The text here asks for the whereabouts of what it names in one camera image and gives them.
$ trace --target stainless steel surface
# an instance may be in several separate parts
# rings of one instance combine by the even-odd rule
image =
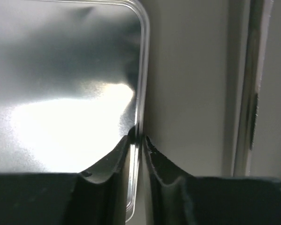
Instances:
[[[272,6],[273,0],[251,0],[234,176],[250,175],[259,91]]]
[[[0,0],[0,173],[79,172],[141,132],[148,36],[135,1]]]

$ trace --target metal tray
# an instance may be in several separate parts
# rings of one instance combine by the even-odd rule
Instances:
[[[141,132],[148,40],[134,0],[0,0],[0,173],[80,172]]]

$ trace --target gray surface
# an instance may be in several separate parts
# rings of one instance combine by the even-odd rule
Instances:
[[[269,26],[251,174],[281,179],[281,0]]]
[[[186,171],[220,175],[228,2],[142,2],[151,21],[145,132]]]
[[[228,3],[227,73],[222,175],[233,174],[244,82],[250,0]]]

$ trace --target glossy metal panel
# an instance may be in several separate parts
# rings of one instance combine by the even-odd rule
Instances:
[[[0,0],[0,173],[80,172],[141,132],[148,35],[137,2]]]
[[[234,176],[250,175],[251,152],[273,0],[251,0]]]

